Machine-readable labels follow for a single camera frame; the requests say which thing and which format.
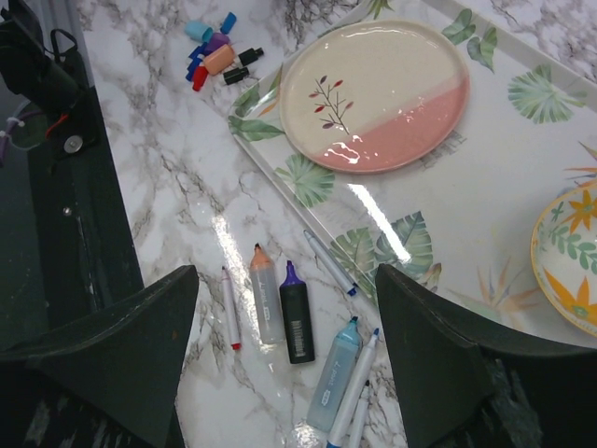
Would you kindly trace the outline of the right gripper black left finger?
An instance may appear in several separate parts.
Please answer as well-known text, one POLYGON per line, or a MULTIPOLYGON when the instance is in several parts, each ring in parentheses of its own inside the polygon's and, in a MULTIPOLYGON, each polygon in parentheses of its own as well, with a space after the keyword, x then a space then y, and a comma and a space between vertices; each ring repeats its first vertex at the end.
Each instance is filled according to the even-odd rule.
POLYGON ((174 402, 198 289, 181 266, 2 351, 2 446, 184 446, 174 402))

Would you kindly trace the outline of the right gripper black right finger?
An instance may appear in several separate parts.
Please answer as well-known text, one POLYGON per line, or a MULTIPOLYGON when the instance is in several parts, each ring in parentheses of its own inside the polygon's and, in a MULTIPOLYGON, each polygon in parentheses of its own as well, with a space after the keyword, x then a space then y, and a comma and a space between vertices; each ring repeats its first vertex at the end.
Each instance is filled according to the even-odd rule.
POLYGON ((376 292, 411 447, 592 447, 596 353, 502 326, 383 264, 376 292))

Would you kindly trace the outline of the white marker black eraser cap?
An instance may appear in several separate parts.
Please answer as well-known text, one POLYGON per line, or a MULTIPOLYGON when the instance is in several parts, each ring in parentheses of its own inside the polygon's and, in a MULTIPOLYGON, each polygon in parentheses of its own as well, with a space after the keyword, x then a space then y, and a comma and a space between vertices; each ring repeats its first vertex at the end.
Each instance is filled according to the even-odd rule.
POLYGON ((368 405, 370 398, 370 381, 366 380, 360 398, 357 402, 354 417, 350 429, 347 448, 359 448, 363 436, 364 426, 368 416, 368 405))

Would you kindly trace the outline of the light blue highlighter pen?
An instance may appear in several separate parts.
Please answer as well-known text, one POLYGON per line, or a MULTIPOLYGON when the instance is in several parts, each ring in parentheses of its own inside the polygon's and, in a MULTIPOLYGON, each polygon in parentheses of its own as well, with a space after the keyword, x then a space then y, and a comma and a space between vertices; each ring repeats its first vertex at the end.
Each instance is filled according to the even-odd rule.
POLYGON ((323 432, 332 428, 358 357, 357 323, 358 317, 353 316, 335 336, 307 412, 307 424, 323 432))

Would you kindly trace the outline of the white marker blue cap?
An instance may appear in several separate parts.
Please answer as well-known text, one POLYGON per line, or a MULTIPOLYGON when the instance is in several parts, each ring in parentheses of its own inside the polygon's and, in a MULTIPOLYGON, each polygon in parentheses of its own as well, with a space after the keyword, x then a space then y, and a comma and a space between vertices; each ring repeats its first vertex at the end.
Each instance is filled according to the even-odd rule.
POLYGON ((311 231, 304 230, 303 234, 316 257, 319 258, 322 264, 326 267, 330 275, 340 286, 341 290, 348 296, 355 297, 358 292, 358 285, 353 278, 344 270, 331 252, 311 231))
POLYGON ((379 336, 380 329, 375 328, 369 341, 360 352, 350 382, 341 401, 336 419, 328 433, 326 447, 339 448, 342 446, 348 427, 354 416, 357 402, 375 359, 379 336))

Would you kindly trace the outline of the white marker red cap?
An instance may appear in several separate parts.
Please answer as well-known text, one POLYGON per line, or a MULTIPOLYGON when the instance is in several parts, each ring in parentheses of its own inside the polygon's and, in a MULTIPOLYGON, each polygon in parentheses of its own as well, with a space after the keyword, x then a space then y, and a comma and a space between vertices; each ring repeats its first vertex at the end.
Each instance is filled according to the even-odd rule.
POLYGON ((225 267, 221 268, 221 286, 229 331, 229 344, 234 351, 238 351, 242 347, 241 335, 236 316, 233 286, 228 270, 225 267))

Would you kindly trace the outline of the purple capped marker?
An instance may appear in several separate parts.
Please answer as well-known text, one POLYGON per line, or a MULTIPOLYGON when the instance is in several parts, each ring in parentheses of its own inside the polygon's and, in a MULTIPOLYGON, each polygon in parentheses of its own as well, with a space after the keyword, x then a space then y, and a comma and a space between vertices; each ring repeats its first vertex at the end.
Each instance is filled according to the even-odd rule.
POLYGON ((291 364, 315 360, 312 320, 306 283, 299 279, 291 260, 286 263, 286 277, 279 287, 285 325, 285 337, 291 364))

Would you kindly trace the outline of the orange highlighter cap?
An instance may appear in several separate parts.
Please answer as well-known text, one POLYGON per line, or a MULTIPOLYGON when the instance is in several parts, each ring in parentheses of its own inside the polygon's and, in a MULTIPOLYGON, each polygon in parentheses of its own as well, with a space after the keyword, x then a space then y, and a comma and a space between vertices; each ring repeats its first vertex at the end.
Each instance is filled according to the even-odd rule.
POLYGON ((236 53, 233 48, 229 44, 225 44, 206 56, 203 65, 209 75, 215 76, 231 66, 235 58, 236 53))

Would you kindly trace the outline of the small blue marker cap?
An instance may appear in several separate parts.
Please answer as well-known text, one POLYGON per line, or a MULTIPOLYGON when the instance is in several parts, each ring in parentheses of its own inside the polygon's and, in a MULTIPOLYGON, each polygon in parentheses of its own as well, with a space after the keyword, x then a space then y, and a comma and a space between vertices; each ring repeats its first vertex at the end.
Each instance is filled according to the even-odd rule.
POLYGON ((202 57, 204 55, 204 51, 205 51, 206 46, 207 46, 206 43, 202 43, 201 45, 199 45, 198 47, 196 47, 189 54, 188 57, 190 59, 190 63, 187 66, 187 75, 186 75, 186 80, 187 81, 191 81, 192 80, 196 68, 202 62, 202 57))

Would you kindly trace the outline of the purple highlighter cap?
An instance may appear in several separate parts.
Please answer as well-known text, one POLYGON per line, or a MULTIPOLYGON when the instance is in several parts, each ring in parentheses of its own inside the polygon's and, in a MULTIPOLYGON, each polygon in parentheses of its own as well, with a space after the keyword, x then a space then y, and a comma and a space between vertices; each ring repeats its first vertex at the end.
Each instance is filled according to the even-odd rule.
POLYGON ((230 42, 229 36, 222 33, 213 33, 211 39, 205 44, 203 55, 208 56, 230 42))

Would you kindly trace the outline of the light blue highlighter cap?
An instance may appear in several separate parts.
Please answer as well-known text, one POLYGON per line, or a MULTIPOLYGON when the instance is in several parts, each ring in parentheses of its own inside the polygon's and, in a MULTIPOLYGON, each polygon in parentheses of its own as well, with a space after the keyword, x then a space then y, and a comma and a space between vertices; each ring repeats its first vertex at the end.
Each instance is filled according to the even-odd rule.
POLYGON ((188 37, 200 44, 209 42, 214 34, 214 29, 202 21, 188 21, 184 31, 188 37))

